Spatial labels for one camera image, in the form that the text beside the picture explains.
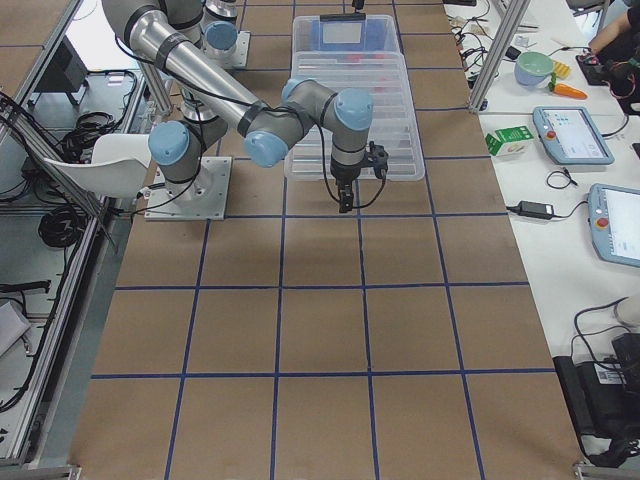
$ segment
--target green milk carton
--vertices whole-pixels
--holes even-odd
[[[497,157],[524,152],[533,142],[533,134],[523,125],[501,128],[492,134],[488,133],[484,139],[489,147],[489,153]]]

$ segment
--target transparent container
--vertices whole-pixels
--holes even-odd
[[[373,96],[369,140],[389,153],[389,180],[419,180],[424,176],[422,148],[407,67],[400,53],[393,19],[367,15],[365,20],[321,22],[297,17],[293,22],[292,76],[312,78],[336,91],[361,88]],[[331,132],[324,130],[327,171]],[[320,134],[314,127],[285,159],[287,178],[322,179]],[[360,178],[375,178],[364,169]]]

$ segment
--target screen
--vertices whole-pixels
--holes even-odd
[[[640,260],[640,195],[603,189],[611,230],[611,253]]]
[[[604,158],[593,130],[580,110],[545,110],[567,158]]]
[[[323,43],[360,43],[362,23],[327,22],[322,26]]]

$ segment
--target white chair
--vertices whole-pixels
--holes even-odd
[[[598,21],[598,32],[602,30],[610,0],[567,0],[567,5],[573,10],[573,16],[587,15],[591,12],[600,12]]]
[[[80,188],[114,198],[134,198],[144,185],[151,152],[149,135],[110,133],[100,137],[91,163],[45,162],[64,173]]]

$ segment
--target carrot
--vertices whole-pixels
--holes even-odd
[[[584,100],[587,98],[587,94],[582,90],[573,88],[565,83],[556,83],[555,72],[551,74],[551,81],[549,82],[549,91],[556,95],[562,95],[563,97],[577,98],[578,100]]]
[[[577,88],[570,87],[564,83],[556,83],[553,90],[551,90],[556,95],[562,95],[564,97],[577,98],[578,100],[584,100],[587,98],[587,94],[582,90],[578,90]]]

